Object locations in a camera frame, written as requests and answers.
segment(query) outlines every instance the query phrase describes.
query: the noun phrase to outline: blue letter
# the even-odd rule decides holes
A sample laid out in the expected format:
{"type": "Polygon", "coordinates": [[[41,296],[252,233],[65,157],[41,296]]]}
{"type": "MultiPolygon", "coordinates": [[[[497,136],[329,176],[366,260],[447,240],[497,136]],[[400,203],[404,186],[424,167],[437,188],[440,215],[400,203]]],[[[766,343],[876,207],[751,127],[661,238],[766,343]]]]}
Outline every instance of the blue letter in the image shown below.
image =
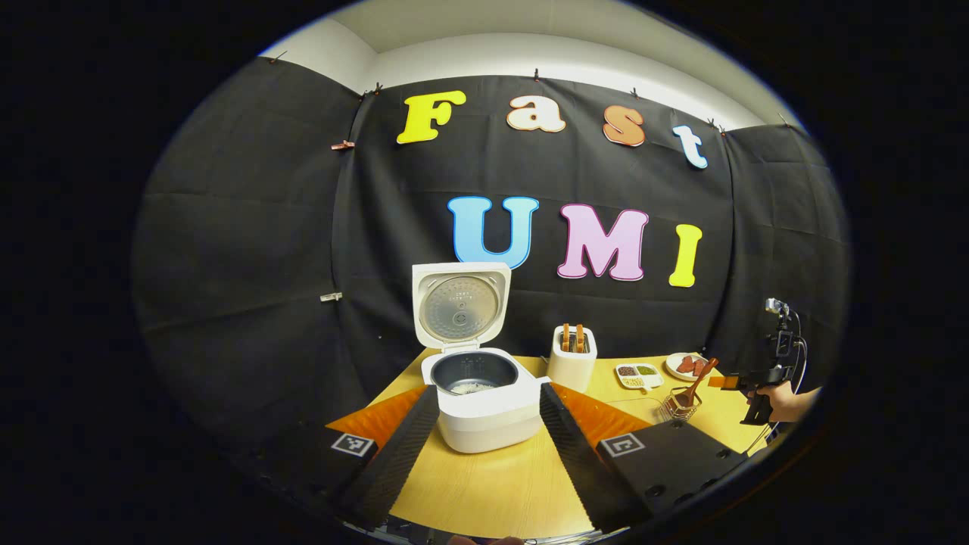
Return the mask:
{"type": "Polygon", "coordinates": [[[686,154],[686,158],[690,163],[698,169],[705,169],[706,158],[700,156],[700,153],[697,151],[697,146],[703,144],[700,142],[700,137],[693,134],[690,127],[686,125],[673,127],[672,131],[679,137],[679,141],[683,144],[683,153],[686,154]]]}
{"type": "Polygon", "coordinates": [[[457,197],[448,202],[454,214],[454,254],[462,262],[505,262],[514,269],[528,259],[532,240],[532,212],[539,202],[529,197],[509,197],[501,204],[512,213],[512,243],[502,253],[485,249],[485,212],[491,201],[485,197],[457,197]]]}

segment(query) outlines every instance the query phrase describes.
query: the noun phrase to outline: white plate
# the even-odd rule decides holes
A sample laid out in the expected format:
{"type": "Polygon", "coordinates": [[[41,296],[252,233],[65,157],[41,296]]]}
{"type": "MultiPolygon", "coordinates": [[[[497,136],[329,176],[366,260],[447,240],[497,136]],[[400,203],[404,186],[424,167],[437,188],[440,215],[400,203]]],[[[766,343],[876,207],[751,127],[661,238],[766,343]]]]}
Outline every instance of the white plate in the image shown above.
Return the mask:
{"type": "Polygon", "coordinates": [[[622,382],[622,379],[623,378],[639,378],[639,379],[641,379],[642,380],[642,384],[643,384],[643,386],[641,388],[643,390],[645,390],[646,392],[652,392],[653,391],[653,388],[659,388],[660,386],[663,386],[663,382],[664,382],[663,381],[663,373],[661,373],[660,370],[656,368],[656,366],[652,366],[650,364],[632,363],[632,364],[622,364],[622,365],[618,365],[618,366],[615,367],[615,374],[616,374],[616,376],[619,377],[619,384],[622,384],[623,388],[629,388],[630,390],[639,390],[640,388],[637,388],[635,386],[626,386],[622,382]],[[642,375],[642,374],[639,374],[639,372],[637,371],[637,374],[634,374],[634,375],[623,375],[623,374],[621,374],[619,372],[619,368],[633,368],[633,369],[635,369],[636,366],[648,367],[648,368],[653,369],[654,371],[656,371],[656,374],[642,375]]]}
{"type": "Polygon", "coordinates": [[[674,377],[680,380],[696,382],[699,377],[693,376],[692,371],[689,373],[682,373],[676,370],[676,368],[678,368],[679,365],[683,363],[684,356],[690,356],[691,358],[693,358],[693,361],[700,360],[704,364],[706,363],[706,358],[703,358],[700,356],[694,356],[693,354],[687,354],[686,352],[676,352],[675,354],[670,354],[670,356],[667,357],[667,363],[666,363],[667,371],[669,371],[671,375],[673,375],[674,377]]]}

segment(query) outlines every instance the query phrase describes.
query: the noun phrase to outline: small plate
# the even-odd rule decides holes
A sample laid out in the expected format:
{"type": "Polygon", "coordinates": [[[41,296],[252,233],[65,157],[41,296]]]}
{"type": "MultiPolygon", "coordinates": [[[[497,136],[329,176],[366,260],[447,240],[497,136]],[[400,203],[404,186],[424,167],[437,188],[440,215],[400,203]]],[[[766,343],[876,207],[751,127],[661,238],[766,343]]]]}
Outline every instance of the small plate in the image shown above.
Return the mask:
{"type": "Polygon", "coordinates": [[[653,388],[659,388],[660,386],[663,385],[663,374],[660,373],[659,369],[655,368],[650,364],[637,364],[637,363],[621,364],[615,367],[615,374],[616,376],[619,377],[619,384],[622,384],[623,387],[629,388],[630,390],[643,389],[646,392],[652,392],[653,388]],[[640,374],[640,372],[636,369],[636,367],[646,367],[646,368],[653,369],[654,371],[656,371],[656,374],[640,374]],[[622,374],[621,372],[619,372],[619,370],[622,368],[630,368],[633,370],[634,374],[622,374]],[[627,382],[628,379],[638,379],[642,383],[642,386],[629,384],[627,382]]]}
{"type": "Polygon", "coordinates": [[[693,354],[687,354],[686,352],[676,352],[675,354],[670,354],[670,356],[667,358],[667,362],[666,362],[667,371],[669,371],[671,375],[673,375],[674,377],[680,380],[686,380],[688,382],[696,382],[699,377],[693,376],[692,372],[683,373],[676,370],[676,368],[678,368],[679,365],[683,363],[683,358],[686,356],[690,356],[691,358],[693,358],[694,361],[700,360],[704,364],[706,364],[706,358],[703,358],[701,356],[694,356],[693,354]]]}

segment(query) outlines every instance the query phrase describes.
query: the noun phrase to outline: white wall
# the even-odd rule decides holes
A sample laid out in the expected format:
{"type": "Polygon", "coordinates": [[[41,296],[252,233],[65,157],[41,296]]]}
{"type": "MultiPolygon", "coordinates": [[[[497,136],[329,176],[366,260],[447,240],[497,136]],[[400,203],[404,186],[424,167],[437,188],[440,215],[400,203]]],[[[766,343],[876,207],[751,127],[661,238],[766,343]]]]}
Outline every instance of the white wall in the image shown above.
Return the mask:
{"type": "Polygon", "coordinates": [[[539,76],[579,81],[713,118],[727,130],[766,122],[723,92],[668,65],[628,51],[544,34],[455,36],[377,53],[332,19],[306,25],[267,49],[274,57],[339,81],[358,93],[457,76],[539,76]]]}

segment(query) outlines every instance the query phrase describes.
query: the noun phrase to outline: pink letter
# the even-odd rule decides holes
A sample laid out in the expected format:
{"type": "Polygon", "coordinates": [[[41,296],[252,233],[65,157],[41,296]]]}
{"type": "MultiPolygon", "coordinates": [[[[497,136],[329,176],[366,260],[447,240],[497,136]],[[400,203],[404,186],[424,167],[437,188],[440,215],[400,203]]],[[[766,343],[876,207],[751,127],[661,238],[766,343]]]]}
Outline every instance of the pink letter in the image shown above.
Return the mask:
{"type": "Polygon", "coordinates": [[[649,216],[639,210],[622,210],[606,235],[599,216],[589,205],[566,205],[561,213],[569,221],[569,241],[565,263],[558,267],[559,276],[582,278],[588,273],[582,264],[584,250],[596,276],[602,276],[612,256],[618,254],[609,276],[628,281],[642,278],[642,228],[649,222],[649,216]]]}

